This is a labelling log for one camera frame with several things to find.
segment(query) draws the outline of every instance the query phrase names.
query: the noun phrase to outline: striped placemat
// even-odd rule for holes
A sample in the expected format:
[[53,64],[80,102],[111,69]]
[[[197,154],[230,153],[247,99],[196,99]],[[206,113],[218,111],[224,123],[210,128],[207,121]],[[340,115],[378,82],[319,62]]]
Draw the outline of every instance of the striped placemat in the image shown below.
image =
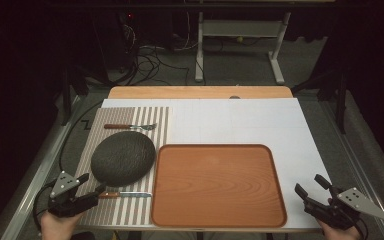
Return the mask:
[[[166,144],[170,119],[169,107],[126,107],[126,108],[100,108],[93,122],[91,132],[83,150],[76,176],[90,173],[89,180],[79,187],[78,196],[83,196],[95,190],[99,182],[94,178],[90,169],[90,161],[95,148],[105,138],[120,131],[119,129],[104,129],[104,124],[134,124],[144,125],[157,123],[153,131],[139,131],[147,135],[154,143],[156,150]],[[138,182],[121,187],[107,187],[107,191],[117,192],[149,192],[152,193],[154,184],[155,166]],[[151,198],[117,198],[100,199],[96,207],[88,210],[82,217],[80,226],[141,226],[150,225]]]

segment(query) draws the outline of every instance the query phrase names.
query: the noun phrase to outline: orange tray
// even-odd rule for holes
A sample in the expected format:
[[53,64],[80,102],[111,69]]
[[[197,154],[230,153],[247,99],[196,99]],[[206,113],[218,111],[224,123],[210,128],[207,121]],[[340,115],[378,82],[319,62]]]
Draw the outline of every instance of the orange tray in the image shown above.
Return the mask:
[[275,228],[286,211],[273,157],[257,144],[160,148],[152,221],[157,226]]

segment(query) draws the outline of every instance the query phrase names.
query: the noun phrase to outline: wooden table edge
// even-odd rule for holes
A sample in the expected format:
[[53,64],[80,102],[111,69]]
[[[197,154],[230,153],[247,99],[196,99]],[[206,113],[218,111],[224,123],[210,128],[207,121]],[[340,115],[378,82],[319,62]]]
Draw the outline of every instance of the wooden table edge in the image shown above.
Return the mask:
[[228,99],[293,98],[285,86],[120,86],[109,99]]

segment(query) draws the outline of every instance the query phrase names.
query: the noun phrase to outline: dark background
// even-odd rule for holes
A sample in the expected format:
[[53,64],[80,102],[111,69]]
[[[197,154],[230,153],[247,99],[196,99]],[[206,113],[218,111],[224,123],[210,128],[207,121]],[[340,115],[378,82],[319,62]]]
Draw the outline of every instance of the dark background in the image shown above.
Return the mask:
[[[312,41],[329,36],[313,76],[332,66],[345,69],[348,89],[384,151],[384,1],[374,4],[368,11],[293,13],[285,38],[295,40],[304,36]],[[184,17],[181,20],[178,14],[139,14],[135,20],[140,31],[150,34],[147,37],[170,48],[172,32],[187,34]],[[221,18],[227,15],[255,18],[252,14],[213,14]],[[191,23],[196,23],[196,17],[191,13]],[[94,37],[92,24],[96,24],[100,39]],[[196,25],[191,28],[196,32]],[[56,18],[39,1],[0,0],[0,193],[5,191],[5,196],[0,196],[0,213],[56,118],[54,101],[62,90],[63,73],[69,69],[70,83],[79,93],[87,94],[85,73],[76,66],[105,81],[106,69],[129,63],[125,45],[113,38],[122,39],[113,15],[98,14],[91,18],[73,14]],[[103,49],[102,55],[97,45],[100,41],[118,54],[111,55],[113,51]],[[96,57],[82,57],[84,48]]]

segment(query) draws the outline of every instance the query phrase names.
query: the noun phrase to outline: metal stand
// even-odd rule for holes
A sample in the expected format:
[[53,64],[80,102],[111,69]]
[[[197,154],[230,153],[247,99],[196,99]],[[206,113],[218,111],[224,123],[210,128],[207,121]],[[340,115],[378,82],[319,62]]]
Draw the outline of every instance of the metal stand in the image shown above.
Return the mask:
[[198,22],[198,50],[196,54],[195,81],[204,80],[204,53],[202,42],[204,36],[242,36],[242,37],[276,37],[274,51],[268,52],[276,83],[284,85],[285,80],[280,70],[277,57],[283,38],[288,27],[290,12],[285,13],[283,21],[232,21],[232,20],[204,20],[199,13]]

